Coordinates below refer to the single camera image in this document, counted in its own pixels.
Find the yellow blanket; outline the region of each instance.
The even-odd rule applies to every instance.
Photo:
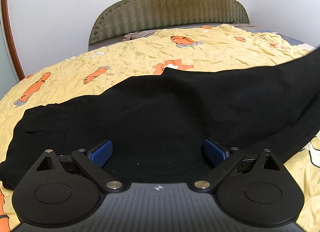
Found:
[[[279,35],[250,33],[223,24],[215,28],[159,30],[147,38],[117,43],[64,60],[28,76],[0,101],[0,162],[5,160],[15,125],[28,108],[61,103],[80,95],[101,94],[128,77],[161,74],[164,67],[215,72],[274,66],[307,53]],[[320,148],[320,139],[313,139],[312,145]],[[297,153],[285,166],[305,195],[298,224],[307,231],[319,232],[320,169],[311,163],[309,150]],[[12,191],[4,189],[2,184],[0,189],[5,202],[3,211],[10,217],[0,220],[0,224],[5,228],[9,222],[12,229],[19,224],[11,204]],[[2,198],[0,194],[0,211]]]

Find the bed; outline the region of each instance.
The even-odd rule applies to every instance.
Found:
[[[27,76],[0,101],[0,162],[26,109],[98,95],[128,77],[160,75],[166,67],[217,72],[274,66],[312,49],[250,25],[236,0],[123,0],[97,18],[89,52]],[[320,133],[285,163],[305,196],[297,223],[312,232],[320,231],[319,151]],[[5,232],[19,220],[12,191],[2,183],[0,189],[0,231]]]

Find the bed headboard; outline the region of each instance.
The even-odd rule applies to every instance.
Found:
[[[236,0],[122,0],[95,21],[89,45],[137,30],[206,22],[249,23]]]

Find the black cloth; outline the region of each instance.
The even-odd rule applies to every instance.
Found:
[[[104,166],[123,182],[194,182],[211,168],[205,138],[285,162],[320,128],[319,51],[273,67],[220,72],[165,68],[101,95],[25,111],[0,178],[14,188],[46,149],[59,155],[111,139]]]

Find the metal screw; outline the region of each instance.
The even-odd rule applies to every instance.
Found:
[[[206,189],[210,186],[210,183],[205,180],[198,180],[195,182],[195,187],[198,189]]]
[[[119,181],[116,181],[116,180],[109,181],[107,183],[107,188],[109,188],[109,189],[120,189],[121,186],[122,186],[122,183]]]

